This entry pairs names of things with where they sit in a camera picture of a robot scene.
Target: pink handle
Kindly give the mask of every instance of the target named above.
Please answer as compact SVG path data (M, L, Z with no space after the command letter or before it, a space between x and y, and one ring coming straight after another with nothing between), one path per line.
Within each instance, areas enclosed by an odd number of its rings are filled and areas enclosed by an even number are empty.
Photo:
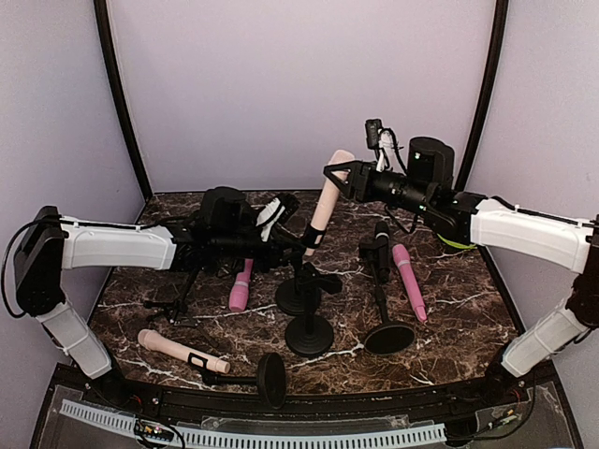
M235 278L235 284L228 297L228 307L231 311L244 311L250 296L250 278L252 277L253 259L245 259L244 270Z
M410 298L410 304L412 304L412 310L416 314L416 318L420 323L427 321L427 312L420 293L420 287L416 281L416 276L410 265L410 254L403 245L395 245L393 247L393 262L397 266L400 274L402 275L403 285Z

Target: vent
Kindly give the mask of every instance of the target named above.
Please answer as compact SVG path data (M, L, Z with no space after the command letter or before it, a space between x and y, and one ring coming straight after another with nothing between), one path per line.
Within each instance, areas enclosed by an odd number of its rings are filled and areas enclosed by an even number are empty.
M68 399L63 400L60 413L108 432L135 438L133 428L136 418L133 414L97 409L92 405ZM446 441L443 424L355 435L312 437L242 435L185 426L176 426L176 428L181 432L185 445L190 449L395 449ZM181 442L175 437L169 447L181 447Z

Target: round black base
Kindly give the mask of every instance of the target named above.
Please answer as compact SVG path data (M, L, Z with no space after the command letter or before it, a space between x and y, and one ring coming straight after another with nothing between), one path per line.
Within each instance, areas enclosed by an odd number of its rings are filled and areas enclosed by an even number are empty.
M414 338L414 330L409 325L388 321L371 329L364 339L364 348L372 354L391 355L410 346Z
M316 308L318 308L322 294L319 288L316 289L316 292ZM277 307L287 315L300 316L304 314L304 304L301 300L301 295L296 292L296 282L294 279L287 279L281 282L281 285L279 285L274 294L274 300L277 303Z
M306 333L306 317L294 318L285 330L285 342L300 357L315 358L324 354L333 344L333 327L322 316L314 317L314 332Z
M265 404L275 410L283 407L287 395L287 378L285 364L280 355L276 353L262 355L258 362L256 383L258 395Z

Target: dark marble surface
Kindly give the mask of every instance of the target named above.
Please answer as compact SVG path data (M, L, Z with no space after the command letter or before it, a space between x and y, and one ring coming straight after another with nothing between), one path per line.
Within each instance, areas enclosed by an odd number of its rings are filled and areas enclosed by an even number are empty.
M299 235L312 216L318 192L294 194L301 206L285 227ZM250 193L248 200L259 206L274 195ZM199 207L201 198L197 193L155 196L140 221L185 215ZM406 225L410 223L408 215L401 218ZM399 273L393 270L385 286L389 314L412 326L416 341L392 356L374 356L363 350L362 338L380 319L372 297L372 278L358 258L358 241L370 236L381 219L388 220L379 204L359 205L340 199L322 247L309 258L321 271L338 273L343 280L340 294L323 295L318 313L333 325L335 342L317 359L300 358L285 346L285 327L291 317L278 311L274 292L281 281L291 277L291 268L255 273L248 308L242 313L232 313L227 307L233 278L200 273L188 297L190 315L216 340L217 351L197 329L171 326L164 319L146 323L153 311L144 309L142 302L175 298L185 281L183 273L116 268L92 317L92 329L115 353L128 378L188 388L241 391L237 386L207 387L183 362L140 347L140 330L154 328L165 337L220 355L230 361L233 375L254 375L264 353L278 352L287 367L289 394L384 393L482 376L495 351L515 337L516 330L478 251L453 253L422 225L410 236L394 232L391 243L403 243L412 256L429 321L426 325L417 321ZM389 225L392 231L397 229Z

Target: green object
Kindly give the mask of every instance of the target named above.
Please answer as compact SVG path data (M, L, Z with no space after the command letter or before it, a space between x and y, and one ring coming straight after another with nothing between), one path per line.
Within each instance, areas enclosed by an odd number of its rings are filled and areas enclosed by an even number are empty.
M459 250L473 250L474 248L476 248L476 245L462 245L461 243L457 243L455 241L451 241L448 239L445 239L443 236L441 236L440 234L437 234L437 237L439 239L441 239L441 241L443 243L445 243L446 245L451 246L452 248L457 248Z

